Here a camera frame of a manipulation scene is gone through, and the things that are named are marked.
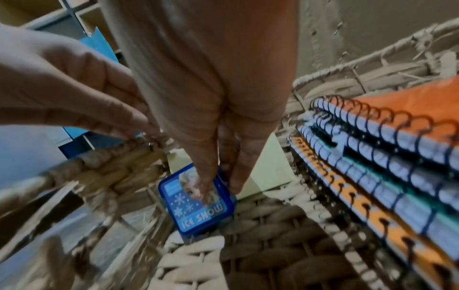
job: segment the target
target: yellow sticky note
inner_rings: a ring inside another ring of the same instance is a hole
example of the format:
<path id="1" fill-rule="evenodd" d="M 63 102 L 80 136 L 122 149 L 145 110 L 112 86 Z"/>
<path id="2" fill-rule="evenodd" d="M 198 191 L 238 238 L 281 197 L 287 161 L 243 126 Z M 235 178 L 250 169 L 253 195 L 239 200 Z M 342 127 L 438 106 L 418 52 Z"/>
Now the yellow sticky note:
<path id="1" fill-rule="evenodd" d="M 167 155 L 171 173 L 177 172 L 191 164 L 191 158 L 183 149 L 173 150 Z M 253 168 L 250 178 L 245 183 L 238 199 L 272 189 L 295 179 L 295 174 L 285 158 L 284 151 L 277 141 L 276 136 L 271 134 L 263 151 Z"/>

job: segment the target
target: blue box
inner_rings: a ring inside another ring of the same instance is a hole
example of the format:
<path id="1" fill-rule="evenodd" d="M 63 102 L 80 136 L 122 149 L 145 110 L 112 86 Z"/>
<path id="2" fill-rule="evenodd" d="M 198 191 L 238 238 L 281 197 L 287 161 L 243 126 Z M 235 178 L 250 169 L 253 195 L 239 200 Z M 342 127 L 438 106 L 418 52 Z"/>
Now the blue box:
<path id="1" fill-rule="evenodd" d="M 190 164 L 158 185 L 169 214 L 184 237 L 198 236 L 208 231 L 222 219 L 233 215 L 235 209 L 236 199 L 230 196 L 220 171 L 208 193 L 207 206 L 193 199 L 197 190 L 196 178 L 196 168 Z"/>

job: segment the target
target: wicker basket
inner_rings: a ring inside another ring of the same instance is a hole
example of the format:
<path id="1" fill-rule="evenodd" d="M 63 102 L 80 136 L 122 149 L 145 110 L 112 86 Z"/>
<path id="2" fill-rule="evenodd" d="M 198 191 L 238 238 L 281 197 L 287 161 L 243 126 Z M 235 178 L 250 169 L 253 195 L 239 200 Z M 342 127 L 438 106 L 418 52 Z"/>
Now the wicker basket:
<path id="1" fill-rule="evenodd" d="M 295 124 L 308 114 L 305 104 L 317 96 L 381 95 L 455 75 L 458 28 L 459 19 L 434 25 L 366 57 L 297 79 L 277 132 L 279 140 L 288 148 L 286 137 L 296 134 Z M 142 139 L 130 140 L 1 191 L 0 215 L 5 217 L 40 193 L 57 190 L 1 248 L 0 261 L 36 238 L 40 221 L 70 192 L 101 216 L 100 224 L 69 247 L 58 237 L 45 239 L 12 289 L 76 289 L 76 277 L 83 281 L 78 287 L 91 290 L 428 287 L 306 173 L 294 152 L 286 152 L 286 157 L 296 181 L 239 201 L 235 215 L 218 230 L 184 245 L 156 192 L 157 182 L 168 172 L 166 147 L 166 142 L 151 148 Z M 98 250 L 110 228 L 121 224 L 135 231 L 123 215 L 147 206 L 152 208 L 147 226 L 108 268 L 94 266 L 90 253 Z"/>

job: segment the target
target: cartoon character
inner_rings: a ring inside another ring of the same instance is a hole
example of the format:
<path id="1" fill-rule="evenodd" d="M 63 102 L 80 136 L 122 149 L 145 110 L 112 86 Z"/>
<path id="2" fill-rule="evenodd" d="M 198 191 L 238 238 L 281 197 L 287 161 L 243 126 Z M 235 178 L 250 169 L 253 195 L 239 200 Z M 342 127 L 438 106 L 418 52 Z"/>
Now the cartoon character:
<path id="1" fill-rule="evenodd" d="M 186 194 L 188 194 L 192 199 L 199 199 L 201 192 L 198 188 L 199 176 L 195 167 L 192 167 L 189 170 L 179 174 L 178 181 L 180 182 L 180 185 Z M 218 200 L 220 200 L 220 197 L 217 194 L 215 186 L 212 184 L 212 186 L 209 188 L 209 192 L 206 194 L 206 200 L 203 201 L 203 203 L 210 205 L 214 202 L 217 202 Z"/>

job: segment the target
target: white snowflake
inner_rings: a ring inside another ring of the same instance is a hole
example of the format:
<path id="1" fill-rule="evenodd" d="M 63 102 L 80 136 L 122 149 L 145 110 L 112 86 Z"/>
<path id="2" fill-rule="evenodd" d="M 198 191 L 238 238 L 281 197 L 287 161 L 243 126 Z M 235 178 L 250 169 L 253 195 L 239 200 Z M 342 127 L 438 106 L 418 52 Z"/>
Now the white snowflake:
<path id="1" fill-rule="evenodd" d="M 176 203 L 177 205 L 184 204 L 184 203 L 185 203 L 185 197 L 184 197 L 183 195 L 181 195 L 181 194 L 177 194 L 177 195 L 175 196 L 175 200 L 174 200 L 174 201 L 175 201 L 175 203 Z"/>
<path id="2" fill-rule="evenodd" d="M 193 205 L 191 203 L 188 203 L 186 205 L 186 211 L 189 212 L 189 213 L 193 211 Z"/>
<path id="3" fill-rule="evenodd" d="M 182 212 L 182 208 L 181 207 L 178 207 L 174 210 L 174 215 L 176 217 L 181 217 L 183 215 L 183 212 Z"/>

